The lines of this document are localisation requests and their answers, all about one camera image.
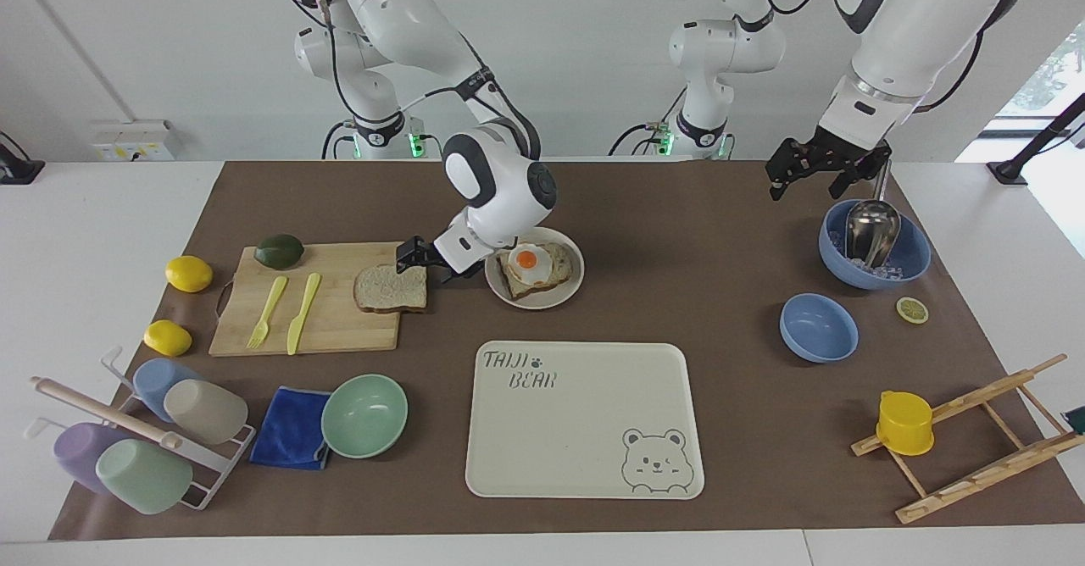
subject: fried egg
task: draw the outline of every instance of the fried egg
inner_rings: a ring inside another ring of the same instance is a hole
[[[553,270],[553,258],[542,246],[522,244],[509,254],[509,269],[516,280],[527,285],[544,284]]]

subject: metal ladle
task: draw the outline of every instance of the metal ladle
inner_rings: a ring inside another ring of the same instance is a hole
[[[844,256],[859,258],[864,266],[871,269],[885,265],[901,234],[901,214],[885,202],[889,169],[890,162],[885,162],[878,173],[875,200],[857,203],[847,214]]]

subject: yellow lemon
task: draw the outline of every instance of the yellow lemon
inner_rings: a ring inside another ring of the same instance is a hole
[[[200,293],[210,285],[215,273],[202,258],[186,254],[166,265],[166,281],[177,291]]]
[[[143,343],[165,357],[180,357],[192,347],[192,335],[173,320],[155,320],[143,332]]]
[[[896,312],[901,314],[902,319],[907,320],[914,325],[921,325],[931,318],[922,300],[912,299],[911,297],[902,297],[896,303]]]

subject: purple cup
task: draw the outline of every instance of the purple cup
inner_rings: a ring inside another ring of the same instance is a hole
[[[81,422],[61,433],[53,442],[53,456],[80,486],[97,494],[111,496],[113,492],[94,473],[94,465],[102,452],[124,439],[131,439],[131,435],[104,424]]]

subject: egg yolk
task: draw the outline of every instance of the egg yolk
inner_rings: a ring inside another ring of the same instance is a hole
[[[516,265],[523,269],[532,269],[534,266],[538,266],[538,257],[532,250],[522,250],[522,253],[516,254]]]

